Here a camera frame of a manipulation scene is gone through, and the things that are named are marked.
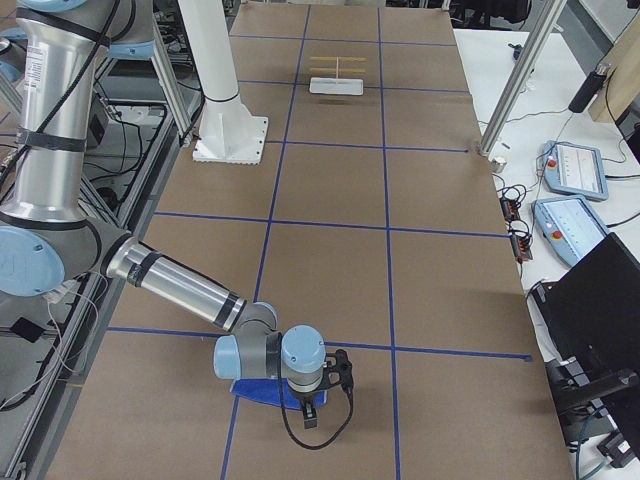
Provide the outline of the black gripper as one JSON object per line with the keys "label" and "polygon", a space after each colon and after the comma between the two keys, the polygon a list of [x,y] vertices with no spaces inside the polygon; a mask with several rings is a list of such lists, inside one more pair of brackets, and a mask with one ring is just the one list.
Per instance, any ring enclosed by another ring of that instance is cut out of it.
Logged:
{"label": "black gripper", "polygon": [[[326,391],[339,386],[344,393],[352,393],[354,389],[352,368],[353,365],[345,350],[337,349],[333,353],[328,353],[319,389]],[[305,429],[317,427],[318,418],[314,398],[309,397],[301,401],[301,413]]]}

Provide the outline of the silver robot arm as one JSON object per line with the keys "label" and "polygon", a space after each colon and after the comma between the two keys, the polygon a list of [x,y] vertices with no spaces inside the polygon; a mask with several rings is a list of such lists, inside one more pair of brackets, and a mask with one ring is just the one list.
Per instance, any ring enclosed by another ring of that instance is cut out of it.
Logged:
{"label": "silver robot arm", "polygon": [[156,22],[149,1],[21,1],[25,33],[21,119],[16,149],[2,172],[11,183],[1,203],[1,296],[21,303],[86,274],[121,279],[178,305],[222,331],[213,351],[217,377],[257,381],[261,400],[294,408],[317,424],[316,399],[340,388],[354,395],[344,350],[328,352],[321,334],[278,328],[273,307],[147,246],[116,222],[123,199],[110,179],[134,182],[147,155],[100,168],[92,184],[107,214],[80,203],[93,121],[97,66],[105,58],[150,59]]}

